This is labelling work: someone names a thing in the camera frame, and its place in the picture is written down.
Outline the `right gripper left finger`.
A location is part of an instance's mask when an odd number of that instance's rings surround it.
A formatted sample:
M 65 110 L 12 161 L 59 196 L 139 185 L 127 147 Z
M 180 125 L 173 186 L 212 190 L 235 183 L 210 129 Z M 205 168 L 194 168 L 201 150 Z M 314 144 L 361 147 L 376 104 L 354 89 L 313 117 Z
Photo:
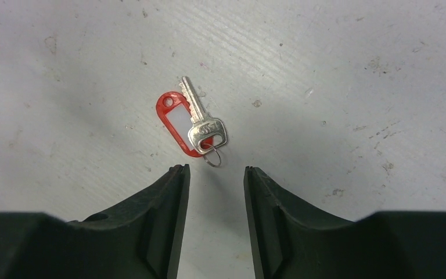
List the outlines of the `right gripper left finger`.
M 190 168 L 83 221 L 0 212 L 0 278 L 176 278 Z

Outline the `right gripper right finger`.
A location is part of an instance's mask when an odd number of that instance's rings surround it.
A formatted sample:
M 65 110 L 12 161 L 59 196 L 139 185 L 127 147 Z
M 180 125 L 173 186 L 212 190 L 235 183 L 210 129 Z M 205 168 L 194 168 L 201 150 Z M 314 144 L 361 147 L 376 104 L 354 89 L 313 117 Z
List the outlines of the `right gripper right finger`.
M 244 173 L 257 278 L 446 278 L 446 212 L 330 214 L 258 167 Z

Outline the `silver key with red tag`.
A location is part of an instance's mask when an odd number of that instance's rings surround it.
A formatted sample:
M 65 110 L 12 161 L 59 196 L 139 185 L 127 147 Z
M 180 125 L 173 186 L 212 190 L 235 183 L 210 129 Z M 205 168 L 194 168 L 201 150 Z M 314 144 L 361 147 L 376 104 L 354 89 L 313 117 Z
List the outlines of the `silver key with red tag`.
M 186 155 L 221 167 L 218 148 L 228 142 L 224 122 L 206 111 L 189 77 L 181 77 L 179 86 L 180 92 L 168 91 L 158 98 L 158 118 Z

